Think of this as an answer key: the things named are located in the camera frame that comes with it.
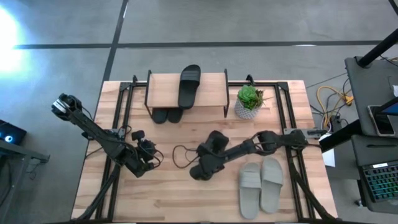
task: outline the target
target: slide sandal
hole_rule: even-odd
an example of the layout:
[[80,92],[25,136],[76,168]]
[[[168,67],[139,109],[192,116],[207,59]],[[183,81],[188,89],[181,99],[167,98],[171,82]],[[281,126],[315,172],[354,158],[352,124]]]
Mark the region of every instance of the slide sandal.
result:
[[284,174],[278,160],[265,157],[261,167],[261,209],[274,213],[279,209],[280,189],[284,184]]
[[152,120],[157,124],[163,124],[167,119],[168,108],[154,108],[152,110]]
[[167,119],[171,123],[178,123],[181,121],[183,109],[181,108],[170,108],[167,114]]
[[189,65],[182,70],[178,90],[178,106],[181,109],[192,108],[199,84],[200,67],[198,65]]
[[245,219],[255,219],[259,213],[261,190],[260,167],[256,163],[245,164],[239,171],[239,207]]

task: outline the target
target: concrete floor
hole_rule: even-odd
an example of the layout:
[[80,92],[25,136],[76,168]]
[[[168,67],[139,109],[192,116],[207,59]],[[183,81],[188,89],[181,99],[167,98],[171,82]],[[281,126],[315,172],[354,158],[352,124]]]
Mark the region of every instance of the concrete floor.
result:
[[[46,223],[70,218],[87,141],[50,110],[61,93],[77,96],[95,112],[109,49],[11,50],[13,44],[110,44],[123,0],[0,0],[0,119],[24,128],[25,145],[51,154],[35,180],[26,178],[9,223]],[[310,103],[320,108],[320,85],[340,89],[344,59],[373,45],[333,46],[335,41],[381,40],[398,16],[387,0],[130,0],[120,43],[331,41],[317,47],[213,47],[118,49],[110,80],[145,80],[153,72],[178,72],[197,63],[204,72],[228,69],[230,80],[304,80]],[[385,57],[398,55],[393,47]],[[325,101],[330,93],[324,92]],[[354,121],[354,106],[340,113]],[[315,115],[319,126],[321,117]],[[357,208],[353,180],[330,179],[340,218],[396,223],[396,215]]]

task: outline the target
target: wooden table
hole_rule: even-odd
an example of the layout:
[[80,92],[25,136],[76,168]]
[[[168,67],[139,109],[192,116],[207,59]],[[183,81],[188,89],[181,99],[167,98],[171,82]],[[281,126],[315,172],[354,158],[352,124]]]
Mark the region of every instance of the wooden table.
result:
[[[313,128],[313,118],[308,103],[303,81],[288,81],[292,105],[298,128]],[[101,91],[95,122],[104,129],[110,129],[113,122],[120,82],[105,82]],[[248,155],[229,162],[225,169],[215,174],[209,181],[193,180],[189,168],[178,169],[172,162],[172,149],[178,144],[196,148],[206,140],[213,130],[221,131],[229,137],[227,148],[240,144],[254,133],[270,130],[281,134],[275,91],[271,87],[257,87],[264,90],[268,98],[253,120],[239,119],[234,113],[234,104],[238,87],[230,87],[230,106],[227,118],[219,106],[194,107],[184,111],[181,122],[155,124],[144,106],[145,88],[135,88],[129,125],[133,131],[144,130],[146,138],[156,143],[156,148],[163,152],[164,161],[155,170],[145,173],[139,179],[125,167],[121,170],[114,222],[247,222],[239,212],[238,170],[247,162],[261,162],[262,157]],[[286,119],[289,119],[284,102]],[[124,108],[121,110],[122,123]],[[91,142],[87,153],[99,148],[97,142]],[[284,185],[280,193],[279,211],[274,214],[259,212],[254,222],[297,221],[289,179],[285,149],[280,148],[272,157],[276,158],[284,171]],[[195,157],[189,152],[189,159]],[[307,147],[303,151],[310,188],[326,210],[337,217],[335,203],[326,175],[321,151],[316,147]],[[80,184],[76,195],[72,218],[78,217],[98,193],[103,176],[106,155],[99,151],[91,155],[84,163]],[[177,162],[186,164],[184,151],[177,150]],[[106,198],[106,215],[109,194]],[[303,212],[307,217],[304,194],[300,190]]]

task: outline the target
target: green succulent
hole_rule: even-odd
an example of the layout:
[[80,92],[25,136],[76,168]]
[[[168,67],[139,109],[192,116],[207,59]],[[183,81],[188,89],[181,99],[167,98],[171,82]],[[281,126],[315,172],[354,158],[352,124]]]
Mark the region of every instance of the green succulent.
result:
[[242,89],[239,90],[238,98],[245,108],[253,110],[262,105],[262,95],[262,90],[257,90],[253,86],[244,85]]

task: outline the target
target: wooden shelf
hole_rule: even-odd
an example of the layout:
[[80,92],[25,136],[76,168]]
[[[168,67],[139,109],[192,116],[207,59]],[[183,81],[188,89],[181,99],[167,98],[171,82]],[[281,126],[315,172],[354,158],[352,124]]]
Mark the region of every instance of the wooden shelf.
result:
[[[147,106],[151,108],[178,107],[180,73],[150,73]],[[226,74],[202,73],[193,106],[226,106]]]

